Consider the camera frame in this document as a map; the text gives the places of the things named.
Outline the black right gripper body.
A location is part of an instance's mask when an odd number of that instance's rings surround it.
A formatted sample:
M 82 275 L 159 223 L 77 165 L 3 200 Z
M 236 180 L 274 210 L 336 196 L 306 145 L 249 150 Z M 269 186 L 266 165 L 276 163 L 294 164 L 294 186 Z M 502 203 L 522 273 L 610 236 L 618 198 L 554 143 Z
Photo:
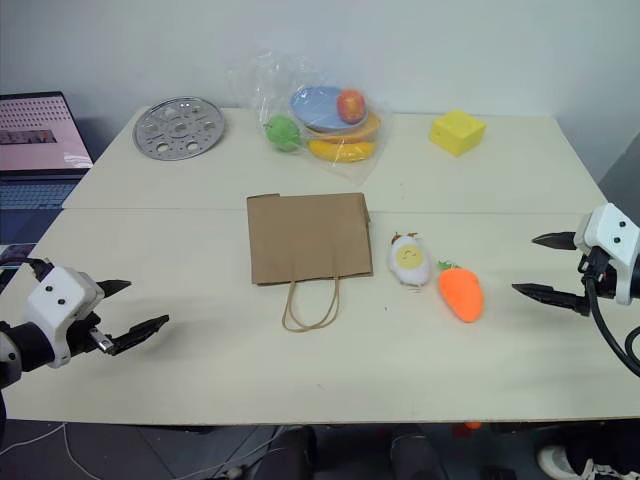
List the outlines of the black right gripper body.
M 614 299 L 617 288 L 617 272 L 610 264 L 610 255 L 600 247 L 592 247 L 588 254 L 583 254 L 578 264 L 578 272 L 585 295 L 589 296 L 587 283 L 593 281 L 594 296 Z

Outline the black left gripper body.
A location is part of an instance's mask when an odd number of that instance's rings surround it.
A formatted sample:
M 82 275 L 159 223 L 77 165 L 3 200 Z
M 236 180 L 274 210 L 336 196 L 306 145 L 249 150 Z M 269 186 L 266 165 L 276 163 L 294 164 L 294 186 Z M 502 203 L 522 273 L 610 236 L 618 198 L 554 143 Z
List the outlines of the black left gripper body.
M 100 322 L 97 314 L 90 313 L 85 319 L 74 321 L 69 326 L 66 341 L 72 357 L 96 349 L 111 356 L 117 354 L 113 338 L 98 328 Z

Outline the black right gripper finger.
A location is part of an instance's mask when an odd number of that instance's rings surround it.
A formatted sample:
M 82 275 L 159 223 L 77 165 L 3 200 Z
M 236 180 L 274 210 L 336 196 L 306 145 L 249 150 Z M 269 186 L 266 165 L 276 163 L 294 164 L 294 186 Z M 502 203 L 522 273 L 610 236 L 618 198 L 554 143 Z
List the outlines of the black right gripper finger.
M 531 242 L 557 250 L 576 250 L 575 235 L 576 233 L 572 231 L 551 232 L 536 236 Z
M 516 283 L 512 284 L 512 288 L 545 305 L 568 309 L 582 316 L 589 316 L 591 313 L 589 301 L 585 296 L 557 291 L 551 286 L 535 283 Z

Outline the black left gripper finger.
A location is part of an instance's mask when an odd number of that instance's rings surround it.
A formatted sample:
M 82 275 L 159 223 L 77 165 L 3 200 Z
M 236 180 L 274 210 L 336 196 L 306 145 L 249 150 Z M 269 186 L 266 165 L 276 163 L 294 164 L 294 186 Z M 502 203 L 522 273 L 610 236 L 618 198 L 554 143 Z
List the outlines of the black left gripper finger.
M 110 355 L 119 355 L 149 339 L 156 334 L 168 321 L 168 315 L 162 315 L 134 325 L 128 332 L 121 336 L 112 338 L 112 348 Z
M 97 283 L 97 285 L 103 291 L 105 297 L 110 297 L 124 290 L 125 288 L 130 287 L 132 283 L 127 280 L 110 279 L 100 281 Z

